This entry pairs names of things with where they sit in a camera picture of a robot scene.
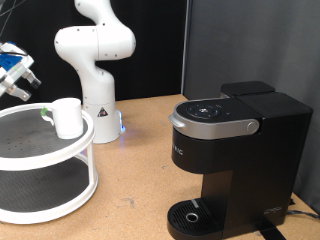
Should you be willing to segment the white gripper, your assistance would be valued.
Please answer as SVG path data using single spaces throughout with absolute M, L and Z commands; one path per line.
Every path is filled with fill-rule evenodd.
M 20 89 L 16 85 L 16 81 L 23 77 L 26 79 L 34 89 L 38 89 L 41 81 L 34 75 L 34 73 L 26 68 L 23 64 L 17 63 L 9 71 L 3 67 L 0 68 L 0 96 L 8 93 L 11 96 L 27 101 L 31 94 L 28 91 Z

